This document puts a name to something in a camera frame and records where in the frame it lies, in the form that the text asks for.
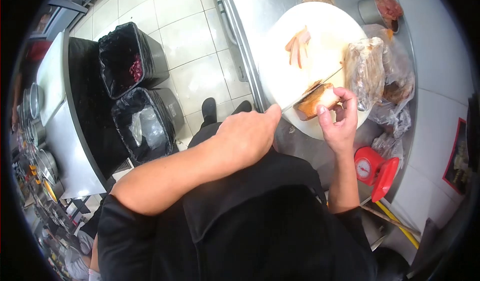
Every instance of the black shoe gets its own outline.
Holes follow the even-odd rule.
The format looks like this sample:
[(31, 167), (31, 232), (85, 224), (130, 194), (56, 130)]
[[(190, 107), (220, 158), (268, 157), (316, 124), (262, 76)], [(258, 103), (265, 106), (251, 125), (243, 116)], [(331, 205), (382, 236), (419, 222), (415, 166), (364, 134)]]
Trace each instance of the black shoe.
[(210, 123), (217, 122), (217, 105), (214, 98), (207, 98), (201, 105), (203, 121)]
[(233, 111), (232, 115), (240, 112), (250, 112), (251, 110), (252, 110), (252, 105), (250, 104), (249, 101), (245, 100), (242, 103), (240, 103), (240, 105), (237, 107), (237, 109), (235, 109), (235, 111)]

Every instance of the knife blade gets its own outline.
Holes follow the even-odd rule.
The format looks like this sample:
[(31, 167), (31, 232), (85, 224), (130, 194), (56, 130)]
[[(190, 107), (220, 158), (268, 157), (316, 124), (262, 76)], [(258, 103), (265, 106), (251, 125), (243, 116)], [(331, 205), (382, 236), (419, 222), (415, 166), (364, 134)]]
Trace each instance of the knife blade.
[(282, 109), (282, 114), (284, 114), (288, 109), (292, 108), (293, 106), (295, 106), (297, 103), (301, 102), (304, 98), (306, 98), (310, 93), (314, 92), (315, 89), (317, 89), (318, 87), (322, 86), (323, 84), (325, 84), (331, 77), (333, 77), (334, 75), (336, 75), (339, 71), (342, 70), (343, 67), (340, 67), (336, 72), (334, 72), (333, 74), (329, 75), (327, 79), (323, 80), (322, 82), (320, 82), (319, 84), (315, 85), (314, 87), (312, 87), (312, 89), (310, 89), (309, 91), (306, 91), (304, 94), (302, 94), (302, 96), (300, 98), (297, 98), (296, 100), (294, 100), (291, 104), (289, 104), (288, 106), (286, 106), (285, 108)]

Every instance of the cutting board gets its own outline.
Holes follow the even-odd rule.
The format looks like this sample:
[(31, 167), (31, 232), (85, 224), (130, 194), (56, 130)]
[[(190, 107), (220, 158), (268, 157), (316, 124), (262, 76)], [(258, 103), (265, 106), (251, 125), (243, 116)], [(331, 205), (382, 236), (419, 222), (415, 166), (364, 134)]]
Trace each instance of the cutting board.
[[(290, 53), (285, 45), (307, 26), (311, 39), (308, 46), (308, 68), (289, 65)], [(283, 109), (299, 98), (315, 81), (326, 79), (342, 67), (343, 54), (348, 44), (367, 38), (357, 22), (339, 8), (322, 2), (307, 2), (289, 9), (273, 25), (264, 41), (259, 64), (263, 92), (271, 104)], [(345, 74), (341, 70), (328, 82), (335, 87), (345, 87)], [(360, 127), (367, 112), (358, 111)], [(330, 111), (333, 121), (335, 112)], [(314, 118), (301, 121), (293, 108), (283, 117), (310, 137), (323, 140), (323, 132)]]
[(45, 94), (43, 107), (40, 109), (40, 120), (44, 126), (55, 115), (65, 98), (63, 36), (64, 32), (60, 32), (53, 40), (36, 74), (36, 83)]

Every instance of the scale dial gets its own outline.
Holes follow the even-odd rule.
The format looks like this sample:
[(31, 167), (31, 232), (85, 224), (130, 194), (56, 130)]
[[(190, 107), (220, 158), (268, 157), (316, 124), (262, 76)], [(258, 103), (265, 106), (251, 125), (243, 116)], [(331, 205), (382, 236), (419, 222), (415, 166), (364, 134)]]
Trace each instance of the scale dial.
[(372, 174), (372, 166), (366, 158), (361, 158), (355, 163), (355, 168), (357, 170), (357, 178), (359, 180), (367, 180)]

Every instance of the red kitchen scale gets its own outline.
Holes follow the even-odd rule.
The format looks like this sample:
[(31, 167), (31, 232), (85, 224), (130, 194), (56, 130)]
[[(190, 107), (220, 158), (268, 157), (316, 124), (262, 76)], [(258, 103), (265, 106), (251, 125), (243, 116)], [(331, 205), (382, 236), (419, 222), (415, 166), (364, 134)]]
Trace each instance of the red kitchen scale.
[(373, 186), (372, 202), (383, 198), (392, 186), (399, 167), (399, 158), (383, 159), (374, 149), (366, 146), (358, 149), (354, 159), (357, 179), (368, 186)]

